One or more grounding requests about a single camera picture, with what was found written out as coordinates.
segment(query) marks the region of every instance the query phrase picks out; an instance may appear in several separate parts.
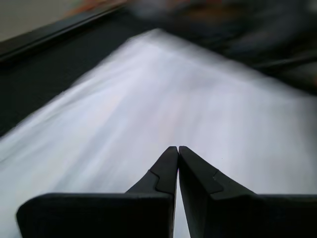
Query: white sheet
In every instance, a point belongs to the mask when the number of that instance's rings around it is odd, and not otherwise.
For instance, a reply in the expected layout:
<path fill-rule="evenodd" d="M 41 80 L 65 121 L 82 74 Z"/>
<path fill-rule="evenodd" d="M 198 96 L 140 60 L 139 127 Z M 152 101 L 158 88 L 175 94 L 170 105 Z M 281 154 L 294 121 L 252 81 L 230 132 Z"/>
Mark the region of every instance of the white sheet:
<path fill-rule="evenodd" d="M 46 192 L 125 192 L 186 145 L 257 193 L 317 193 L 316 100 L 152 31 L 128 41 L 0 142 L 0 237 Z M 178 188 L 176 238 L 189 237 Z"/>

